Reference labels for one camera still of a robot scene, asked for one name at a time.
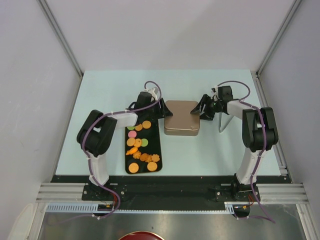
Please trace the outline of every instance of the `orange cookie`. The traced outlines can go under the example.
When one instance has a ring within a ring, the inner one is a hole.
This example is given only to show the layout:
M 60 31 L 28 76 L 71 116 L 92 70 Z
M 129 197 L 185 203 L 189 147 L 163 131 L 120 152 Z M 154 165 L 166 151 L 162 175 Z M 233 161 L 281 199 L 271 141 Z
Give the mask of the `orange cookie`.
M 150 122 L 150 121 L 144 121 L 144 122 L 142 123 L 142 127 L 143 127 L 144 129 L 149 129 L 149 128 L 151 127 L 151 122 Z
M 150 172 L 154 172 L 155 170 L 157 170 L 158 165 L 152 161 L 152 162 L 149 162 L 146 167 Z
M 148 154 L 144 153 L 144 154 L 142 154 L 142 155 L 140 156 L 140 160 L 141 160 L 142 162 L 145 162 L 145 161 L 147 161 L 148 156 L 149 156 Z
M 125 155 L 131 155 L 131 154 L 134 154 L 138 151 L 138 148 L 137 147 L 133 147 L 131 148 L 129 151 L 126 151 L 126 154 Z
M 134 158 L 134 159 L 140 159 L 140 157 L 141 157 L 141 152 L 140 152 L 140 151 L 137 151 L 137 152 L 135 152 L 135 153 L 133 154 L 133 158 Z
M 126 141 L 126 144 L 127 144 L 129 147 L 132 147 L 133 145 L 135 145 L 135 142 L 136 142 L 136 139 L 133 138 L 133 137 L 130 137 L 130 138 Z
M 134 146 L 139 148 L 141 147 L 141 144 L 142 144 L 142 141 L 140 138 L 137 138 L 135 141 L 134 141 Z
M 141 131 L 142 128 L 143 128 L 142 124 L 139 124 L 138 126 L 135 126 L 135 130 L 138 131 L 138 132 Z
M 150 163 L 152 162 L 152 156 L 151 155 L 148 155 L 148 159 L 146 160 L 147 163 Z
M 139 165 L 137 163 L 133 162 L 129 165 L 128 169 L 129 169 L 130 173 L 135 174 L 139 170 Z
M 160 157 L 159 157 L 159 155 L 158 154 L 153 154 L 152 156 L 151 156 L 151 160 L 152 160 L 152 162 L 159 162 L 160 161 Z

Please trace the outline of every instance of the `white wall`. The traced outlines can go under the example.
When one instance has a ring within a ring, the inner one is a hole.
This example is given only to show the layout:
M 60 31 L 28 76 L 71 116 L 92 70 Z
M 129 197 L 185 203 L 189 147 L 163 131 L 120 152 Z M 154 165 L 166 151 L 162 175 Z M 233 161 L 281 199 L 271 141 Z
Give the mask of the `white wall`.
M 320 224 L 320 1 L 302 3 L 262 73 L 279 138 L 296 183 Z
M 48 0 L 82 70 L 256 70 L 293 0 Z
M 58 157 L 80 83 L 36 0 L 0 1 L 0 239 Z

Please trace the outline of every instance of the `light blue table surface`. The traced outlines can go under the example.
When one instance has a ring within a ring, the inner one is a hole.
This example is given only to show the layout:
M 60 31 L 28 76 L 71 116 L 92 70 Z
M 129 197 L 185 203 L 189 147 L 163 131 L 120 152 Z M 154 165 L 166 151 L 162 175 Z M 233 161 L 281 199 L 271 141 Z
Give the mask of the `light blue table surface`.
M 157 82 L 164 101 L 199 101 L 211 88 L 228 81 L 246 83 L 251 89 L 248 103 L 260 106 L 249 70 L 128 70 L 86 71 L 77 96 L 70 124 L 59 158 L 56 175 L 89 175 L 88 160 L 76 141 L 77 134 L 91 110 L 103 113 L 121 111 L 134 102 L 148 80 Z M 240 84 L 230 84 L 234 98 L 247 94 Z M 223 115 L 222 125 L 229 116 Z M 222 176 L 233 175 L 245 152 L 242 122 L 233 118 L 223 133 L 218 131 L 218 115 L 213 121 L 201 121 L 198 136 L 168 136 L 164 120 L 159 120 L 163 168 L 144 176 Z M 128 175 L 125 171 L 125 130 L 114 132 L 106 152 L 110 175 Z M 265 156 L 258 175 L 279 176 L 274 150 Z

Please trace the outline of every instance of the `snack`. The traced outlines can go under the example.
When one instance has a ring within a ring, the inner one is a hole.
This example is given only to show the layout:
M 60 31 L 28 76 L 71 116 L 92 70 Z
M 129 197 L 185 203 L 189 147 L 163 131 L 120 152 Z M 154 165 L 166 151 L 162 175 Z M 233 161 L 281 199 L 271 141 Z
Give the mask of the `snack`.
M 149 129 L 149 128 L 151 127 L 151 122 L 150 122 L 150 121 L 144 121 L 144 122 L 142 123 L 142 127 L 143 127 L 144 129 Z
M 159 162 L 160 161 L 160 157 L 159 157 L 159 155 L 158 154 L 153 154 L 152 156 L 151 156 L 151 160 L 152 160 L 152 162 Z
M 151 155 L 148 155 L 148 158 L 147 158 L 146 162 L 147 162 L 147 163 L 152 162 L 152 156 L 151 156 Z
M 131 155 L 134 154 L 138 151 L 138 148 L 136 146 L 134 146 L 133 148 L 131 148 L 129 151 L 126 151 L 125 155 Z
M 133 145 L 135 145 L 135 142 L 136 142 L 136 139 L 133 138 L 133 137 L 130 137 L 130 138 L 128 138 L 128 140 L 126 141 L 126 144 L 127 144 L 129 147 L 132 147 Z
M 141 144 L 142 144 L 142 141 L 140 138 L 137 138 L 134 142 L 134 146 L 137 148 L 141 147 Z
M 137 163 L 133 162 L 129 165 L 128 169 L 129 169 L 130 173 L 135 174 L 139 170 L 139 165 Z
M 128 137 L 129 138 L 135 138 L 137 136 L 137 132 L 136 131 L 130 131 L 128 132 Z
M 147 145 L 148 145 L 148 140 L 147 139 L 145 139 L 145 138 L 142 138 L 141 139 L 141 147 L 146 147 Z
M 137 152 L 135 152 L 135 153 L 133 154 L 133 158 L 134 158 L 134 159 L 140 159 L 140 157 L 141 157 L 141 152 L 140 152 L 140 151 L 137 151 Z
M 138 131 L 138 132 L 141 131 L 142 128 L 143 128 L 142 124 L 139 124 L 138 126 L 135 126 L 135 130 Z
M 147 153 L 144 153 L 144 154 L 142 154 L 142 155 L 140 156 L 140 160 L 141 160 L 142 162 L 145 162 L 145 161 L 147 161 L 148 157 L 149 157 L 149 155 L 148 155 Z
M 150 172 L 154 172 L 157 170 L 158 165 L 155 162 L 149 162 L 148 165 L 146 166 Z

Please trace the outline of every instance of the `red bowl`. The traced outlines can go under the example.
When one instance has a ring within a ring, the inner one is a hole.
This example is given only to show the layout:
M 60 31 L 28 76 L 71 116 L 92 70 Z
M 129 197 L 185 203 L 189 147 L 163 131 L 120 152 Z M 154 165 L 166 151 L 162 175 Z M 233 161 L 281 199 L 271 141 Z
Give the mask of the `red bowl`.
M 164 240 L 164 239 L 153 232 L 135 231 L 123 236 L 119 240 Z

